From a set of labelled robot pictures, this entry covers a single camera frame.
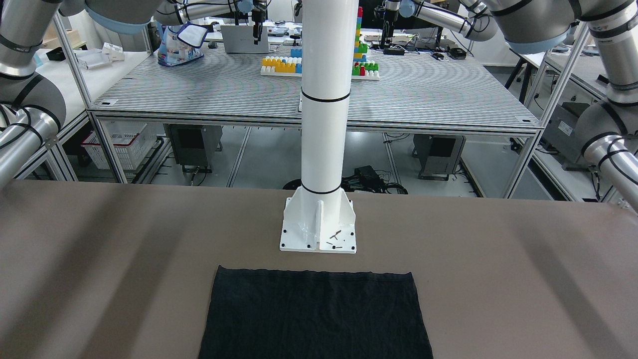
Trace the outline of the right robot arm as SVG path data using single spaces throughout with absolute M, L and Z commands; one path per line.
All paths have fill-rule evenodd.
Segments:
M 144 29 L 159 0 L 3 0 L 0 28 L 1 186 L 48 141 L 66 119 L 61 91 L 36 71 L 35 56 L 55 14 L 86 11 L 115 32 Z

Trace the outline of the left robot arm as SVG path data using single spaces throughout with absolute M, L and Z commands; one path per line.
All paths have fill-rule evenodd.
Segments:
M 574 130 L 581 157 L 596 166 L 637 209 L 637 2 L 635 0 L 468 0 L 487 11 L 519 54 L 549 50 L 583 23 L 606 80 L 604 98 L 586 109 Z

